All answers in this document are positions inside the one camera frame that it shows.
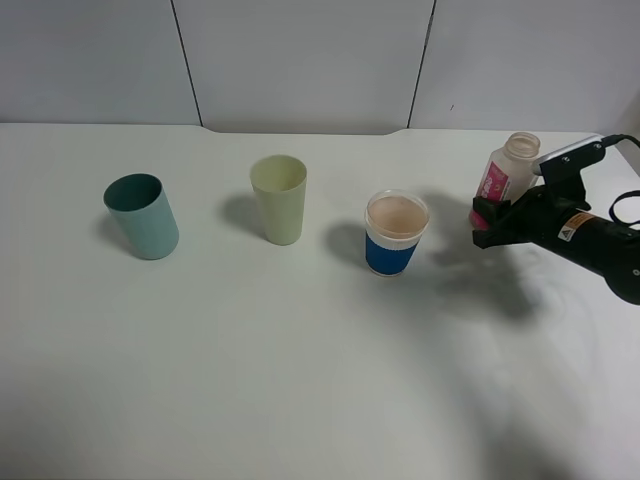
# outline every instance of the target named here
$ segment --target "plastic cup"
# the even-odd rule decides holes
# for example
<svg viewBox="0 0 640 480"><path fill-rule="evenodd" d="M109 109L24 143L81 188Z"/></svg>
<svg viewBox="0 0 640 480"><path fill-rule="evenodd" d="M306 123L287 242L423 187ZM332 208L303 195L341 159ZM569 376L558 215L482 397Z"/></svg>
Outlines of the plastic cup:
<svg viewBox="0 0 640 480"><path fill-rule="evenodd" d="M178 226L156 177L146 173L122 177L109 185L103 199L140 258L156 260L176 248Z"/></svg>
<svg viewBox="0 0 640 480"><path fill-rule="evenodd" d="M429 224L429 209L402 190L376 193L365 211L365 258L378 275L401 274Z"/></svg>
<svg viewBox="0 0 640 480"><path fill-rule="evenodd" d="M273 155L253 165L251 185L267 240L290 245L302 234L307 167L288 155Z"/></svg>

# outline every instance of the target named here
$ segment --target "warning label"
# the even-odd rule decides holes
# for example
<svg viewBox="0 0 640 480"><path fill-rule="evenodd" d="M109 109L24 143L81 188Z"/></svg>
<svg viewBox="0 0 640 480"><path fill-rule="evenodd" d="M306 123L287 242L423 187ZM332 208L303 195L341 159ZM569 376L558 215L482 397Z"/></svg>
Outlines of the warning label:
<svg viewBox="0 0 640 480"><path fill-rule="evenodd" d="M573 238L573 235L576 233L576 230L578 230L578 228L580 228L583 223L591 220L592 218L595 218L595 215L591 215L590 213L586 212L576 213L562 226L560 232L558 233L558 238L560 240L564 240L565 242L570 242Z"/></svg>

